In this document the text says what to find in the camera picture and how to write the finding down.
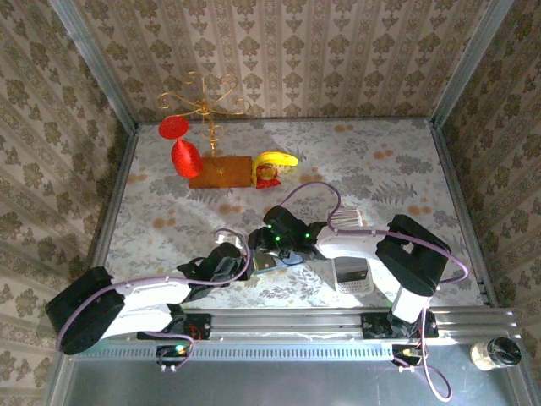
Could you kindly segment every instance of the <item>wooden block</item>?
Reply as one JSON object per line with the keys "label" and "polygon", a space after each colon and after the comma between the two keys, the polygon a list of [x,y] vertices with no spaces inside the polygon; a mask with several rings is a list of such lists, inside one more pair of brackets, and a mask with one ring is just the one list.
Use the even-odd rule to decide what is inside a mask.
{"label": "wooden block", "polygon": [[189,180],[191,189],[249,188],[251,186],[251,156],[203,158],[203,172]]}

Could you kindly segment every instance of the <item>banana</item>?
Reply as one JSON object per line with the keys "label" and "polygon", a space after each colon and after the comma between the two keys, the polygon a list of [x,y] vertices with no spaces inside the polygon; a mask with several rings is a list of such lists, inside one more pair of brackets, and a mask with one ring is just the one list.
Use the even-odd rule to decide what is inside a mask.
{"label": "banana", "polygon": [[266,151],[260,154],[252,162],[252,184],[257,184],[256,170],[259,165],[265,164],[271,165],[284,165],[288,167],[295,167],[298,164],[298,158],[293,155],[289,155],[286,152],[281,151]]}

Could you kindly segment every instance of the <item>gold wire ornament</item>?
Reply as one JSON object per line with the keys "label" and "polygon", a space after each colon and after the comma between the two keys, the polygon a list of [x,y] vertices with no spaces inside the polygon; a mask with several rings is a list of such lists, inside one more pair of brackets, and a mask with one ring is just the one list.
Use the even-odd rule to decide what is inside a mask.
{"label": "gold wire ornament", "polygon": [[243,114],[246,114],[248,110],[252,107],[252,103],[250,103],[249,100],[239,97],[233,104],[239,108],[244,107],[242,111],[229,112],[227,110],[221,110],[218,106],[218,103],[225,99],[227,96],[229,96],[235,90],[235,88],[237,88],[237,76],[235,74],[224,74],[220,78],[220,85],[225,85],[227,87],[227,90],[217,99],[213,99],[207,94],[205,76],[199,71],[186,73],[183,77],[183,83],[185,85],[192,85],[198,78],[201,82],[202,90],[202,96],[200,99],[191,102],[190,100],[180,96],[178,93],[175,93],[173,91],[166,91],[164,93],[161,93],[156,98],[156,107],[162,110],[167,110],[171,107],[172,99],[177,99],[183,103],[190,105],[192,107],[192,110],[190,112],[183,112],[181,114],[173,114],[171,116],[167,116],[168,118],[184,117],[191,114],[198,114],[201,116],[201,123],[205,123],[206,118],[209,124],[209,135],[202,135],[210,142],[210,150],[212,157],[216,157],[216,144],[218,140],[220,140],[224,136],[226,131],[221,125],[215,123],[214,115],[221,114],[224,116],[242,116]]}

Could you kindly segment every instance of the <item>small red object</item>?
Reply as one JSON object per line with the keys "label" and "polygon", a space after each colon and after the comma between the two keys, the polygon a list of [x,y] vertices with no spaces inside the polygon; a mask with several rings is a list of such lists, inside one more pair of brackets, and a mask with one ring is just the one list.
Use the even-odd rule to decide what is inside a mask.
{"label": "small red object", "polygon": [[180,139],[171,150],[172,163],[183,178],[194,178],[203,170],[203,160],[194,144]]}
{"label": "small red object", "polygon": [[176,140],[188,132],[189,123],[184,117],[170,116],[164,119],[158,131],[166,140]]}
{"label": "small red object", "polygon": [[259,165],[255,170],[255,174],[257,176],[256,189],[269,189],[281,184],[277,179],[278,170],[275,167]]}

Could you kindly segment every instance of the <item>wall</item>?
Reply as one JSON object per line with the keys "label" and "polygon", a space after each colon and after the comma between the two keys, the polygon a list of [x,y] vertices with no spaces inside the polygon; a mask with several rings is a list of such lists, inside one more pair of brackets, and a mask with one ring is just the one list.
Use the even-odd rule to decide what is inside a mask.
{"label": "wall", "polygon": [[500,305],[541,381],[541,2],[516,0],[444,126]]}
{"label": "wall", "polygon": [[44,305],[85,268],[125,133],[46,1],[0,2],[0,404],[38,404]]}
{"label": "wall", "polygon": [[488,0],[76,3],[134,116],[154,122],[163,91],[195,100],[192,70],[211,94],[236,74],[256,117],[429,116]]}

